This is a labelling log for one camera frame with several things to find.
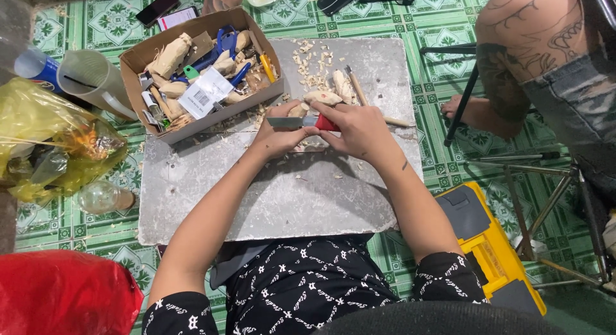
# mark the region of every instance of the cardboard box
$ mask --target cardboard box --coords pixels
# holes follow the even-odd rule
[[[143,110],[147,110],[147,106],[141,96],[141,84],[139,83],[139,74],[143,72],[145,66],[154,60],[159,50],[164,45],[175,40],[182,33],[188,34],[191,38],[195,38],[203,32],[208,32],[212,40],[216,39],[218,30],[226,25],[234,26],[235,30],[250,29],[254,32],[261,48],[269,56],[272,61],[272,65],[278,70],[278,79],[272,85],[263,90],[258,91],[254,95],[232,105],[225,107],[223,110],[219,110],[205,116],[199,120],[191,122],[181,128],[178,131],[170,133],[158,133],[154,126],[148,124],[143,115]],[[250,15],[242,9],[242,7],[232,8],[226,11],[219,11],[217,13],[209,14],[206,16],[197,17],[186,21],[182,24],[176,25],[164,32],[161,32],[152,38],[143,40],[139,44],[126,50],[119,56],[120,71],[122,73],[122,79],[124,80],[124,86],[128,98],[131,101],[133,110],[139,116],[139,120],[143,123],[145,128],[155,134],[158,139],[173,144],[179,142],[184,138],[198,133],[218,122],[221,122],[233,115],[237,115],[240,112],[250,109],[251,107],[262,103],[270,98],[282,94],[283,88],[283,75],[280,71],[280,63],[278,57],[273,50],[272,45],[267,41],[263,31],[255,23]]]

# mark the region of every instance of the hand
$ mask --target hand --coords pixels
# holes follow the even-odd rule
[[[312,108],[340,127],[342,135],[339,138],[321,131],[321,138],[337,151],[363,159],[373,166],[392,153],[402,152],[376,106],[337,104],[334,109],[317,102],[312,103]]]
[[[300,103],[296,99],[281,106],[270,107],[266,112],[266,117],[286,117],[289,111]],[[312,135],[319,135],[319,129],[315,126],[305,126],[297,130],[274,128],[264,119],[248,150],[254,150],[264,156],[266,160],[270,160],[281,157],[302,140]]]

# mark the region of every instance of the barcode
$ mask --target barcode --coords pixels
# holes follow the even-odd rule
[[[201,106],[205,106],[210,102],[210,97],[206,95],[203,91],[199,90],[195,93],[195,100],[201,104]]]

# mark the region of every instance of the red knife handle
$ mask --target red knife handle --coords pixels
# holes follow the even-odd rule
[[[329,120],[329,118],[323,116],[323,114],[319,114],[317,118],[317,123],[314,124],[320,130],[329,130],[330,132],[340,132],[340,128],[336,126],[334,122]]]

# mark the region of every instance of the knife blade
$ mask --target knife blade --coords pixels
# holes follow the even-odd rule
[[[300,126],[315,126],[320,130],[329,130],[331,132],[340,132],[340,128],[327,117],[319,114],[319,116],[307,117],[266,117],[269,124],[277,128],[297,128]]]

